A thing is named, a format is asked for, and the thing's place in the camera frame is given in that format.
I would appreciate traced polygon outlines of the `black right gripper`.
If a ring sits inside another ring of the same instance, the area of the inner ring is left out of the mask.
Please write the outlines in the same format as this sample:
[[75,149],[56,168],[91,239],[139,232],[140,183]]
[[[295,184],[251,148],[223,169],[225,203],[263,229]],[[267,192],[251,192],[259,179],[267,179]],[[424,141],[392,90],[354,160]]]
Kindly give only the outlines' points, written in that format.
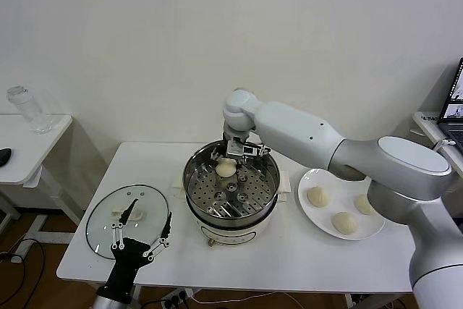
[[[266,156],[271,152],[271,149],[264,144],[246,143],[249,136],[249,132],[236,134],[225,132],[226,157],[243,157],[244,154],[246,156]],[[219,161],[221,158],[220,148],[216,146],[211,152],[211,160]]]

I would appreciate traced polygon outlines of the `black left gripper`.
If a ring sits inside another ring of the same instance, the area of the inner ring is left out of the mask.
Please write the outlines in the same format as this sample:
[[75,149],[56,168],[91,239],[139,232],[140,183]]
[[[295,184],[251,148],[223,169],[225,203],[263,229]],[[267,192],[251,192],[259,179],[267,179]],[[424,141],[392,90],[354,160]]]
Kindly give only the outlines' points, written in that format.
[[124,237],[123,228],[136,202],[137,198],[122,212],[119,221],[111,225],[111,251],[115,263],[106,283],[97,290],[99,297],[115,302],[131,302],[131,291],[138,271],[169,246],[172,212],[169,212],[160,236],[151,247],[144,242]]

